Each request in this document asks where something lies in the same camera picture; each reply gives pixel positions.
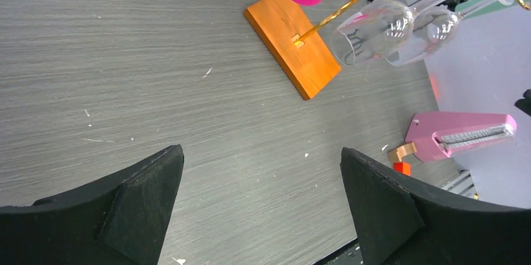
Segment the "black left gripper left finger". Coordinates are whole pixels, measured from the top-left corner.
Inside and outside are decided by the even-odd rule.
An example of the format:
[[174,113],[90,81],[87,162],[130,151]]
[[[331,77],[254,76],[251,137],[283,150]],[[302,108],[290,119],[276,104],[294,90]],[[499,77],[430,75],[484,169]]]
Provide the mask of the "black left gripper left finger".
[[171,145],[75,189],[1,208],[2,264],[156,264],[183,173]]

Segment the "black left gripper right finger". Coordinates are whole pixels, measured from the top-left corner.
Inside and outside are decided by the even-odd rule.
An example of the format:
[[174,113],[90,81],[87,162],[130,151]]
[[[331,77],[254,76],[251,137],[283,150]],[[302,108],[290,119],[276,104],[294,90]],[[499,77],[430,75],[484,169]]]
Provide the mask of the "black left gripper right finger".
[[352,148],[341,174],[366,264],[529,264],[530,211],[451,193]]

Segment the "clear wine glass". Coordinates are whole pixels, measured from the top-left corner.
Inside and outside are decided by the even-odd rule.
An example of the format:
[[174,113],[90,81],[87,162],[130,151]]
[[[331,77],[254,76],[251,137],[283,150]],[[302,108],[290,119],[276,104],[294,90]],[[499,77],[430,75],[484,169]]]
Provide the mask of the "clear wine glass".
[[385,58],[413,33],[418,13],[436,0],[374,0],[340,24],[331,38],[337,60],[352,66]]
[[442,7],[423,10],[414,21],[412,35],[398,50],[386,57],[393,66],[404,66],[425,59],[449,43],[457,34],[460,23],[498,0],[478,0],[465,3],[461,11]]

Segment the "small orange block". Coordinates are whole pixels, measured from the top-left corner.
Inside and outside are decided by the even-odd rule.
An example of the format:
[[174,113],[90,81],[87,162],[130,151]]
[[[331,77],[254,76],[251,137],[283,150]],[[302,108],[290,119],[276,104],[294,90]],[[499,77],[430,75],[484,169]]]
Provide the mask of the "small orange block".
[[411,165],[407,162],[395,162],[393,164],[393,168],[395,169],[395,171],[400,172],[404,175],[411,175]]

